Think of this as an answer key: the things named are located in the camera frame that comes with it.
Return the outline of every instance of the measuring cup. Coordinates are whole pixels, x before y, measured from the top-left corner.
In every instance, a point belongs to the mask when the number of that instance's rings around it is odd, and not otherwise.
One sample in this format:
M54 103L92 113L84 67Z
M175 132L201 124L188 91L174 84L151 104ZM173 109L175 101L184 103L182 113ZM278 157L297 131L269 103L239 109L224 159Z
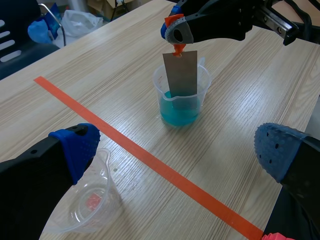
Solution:
M205 58L202 57L197 66L197 94L191 96L171 97L165 65L155 70L153 84L160 114L165 122L173 126L185 126L197 119L212 81L204 64Z
M110 176L110 152L98 149L90 167L53 210L45 232L91 233L111 224L120 214L121 199Z

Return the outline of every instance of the orange tape line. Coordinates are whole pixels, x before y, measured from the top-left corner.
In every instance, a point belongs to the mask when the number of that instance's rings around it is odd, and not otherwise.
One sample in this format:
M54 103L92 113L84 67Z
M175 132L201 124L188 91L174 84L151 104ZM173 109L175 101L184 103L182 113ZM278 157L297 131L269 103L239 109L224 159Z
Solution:
M67 105L70 109L80 115L89 123L95 125L102 133L127 150L153 171L161 175L167 181L172 183L190 198L208 209L226 224L237 230L240 234L249 240L261 240L263 231L258 227L244 219L242 216L228 208L226 205L215 199L209 193L202 190L200 187L189 181L177 171L160 161L151 153L140 147L138 144L127 138L125 135L117 131L111 125L103 121L93 112L89 111L83 105L78 103L72 97L57 88L51 82L42 76L34 80L37 84Z

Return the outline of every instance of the beaker rim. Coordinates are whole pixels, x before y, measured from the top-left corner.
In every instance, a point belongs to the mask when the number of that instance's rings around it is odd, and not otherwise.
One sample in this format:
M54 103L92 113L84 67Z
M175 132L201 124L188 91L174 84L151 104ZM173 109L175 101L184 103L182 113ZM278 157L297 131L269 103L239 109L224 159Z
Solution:
M194 94L194 95L190 95L190 96L175 96L175 97L168 98L168 97L166 97L165 92L163 92L163 91L160 89L160 87L156 84L156 81L155 81L155 79L156 79L156 73L157 73L161 68L164 68L164 67L165 67L165 65L163 64L163 65L159 66L159 67L154 71L154 73L153 73L153 80L152 80L152 81L153 81L154 87L162 94L163 99L166 100L166 101L174 101L174 100L176 100L176 99L188 99L188 98L193 98L193 97L196 97L196 96L199 96L199 95L203 95L204 93L206 93L206 92L208 91L208 89L209 89L210 86L211 86L212 79L211 79L211 76L210 76L208 70L207 70L204 66L198 64L197 67L203 69L203 70L205 71L205 73L207 74L208 78L209 78L209 81L208 81L207 86L206 86L202 91L200 91L200 92L198 92L197 94Z

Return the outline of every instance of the plastic beaker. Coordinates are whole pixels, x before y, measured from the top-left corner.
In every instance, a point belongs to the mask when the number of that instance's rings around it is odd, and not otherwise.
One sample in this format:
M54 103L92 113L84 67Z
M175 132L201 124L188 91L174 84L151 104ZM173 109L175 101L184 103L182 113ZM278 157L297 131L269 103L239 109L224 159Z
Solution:
M96 151L82 178L53 210L45 232L91 233L113 223L121 213L121 198L110 176L109 159L109 150Z
M211 81L207 69L198 64L197 94L171 97L165 65L155 70L153 84L163 120L173 126L185 126L193 123L201 111Z

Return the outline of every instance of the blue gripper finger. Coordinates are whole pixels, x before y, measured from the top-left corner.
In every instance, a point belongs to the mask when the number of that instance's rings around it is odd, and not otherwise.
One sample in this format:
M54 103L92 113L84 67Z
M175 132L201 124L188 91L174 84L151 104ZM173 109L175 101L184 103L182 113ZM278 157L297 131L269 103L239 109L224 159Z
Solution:
M280 183L308 135L288 126L265 123L258 127L254 147L259 163Z
M90 123L80 123L68 129L49 133L60 140L73 185L83 176L87 164L96 155L100 132Z

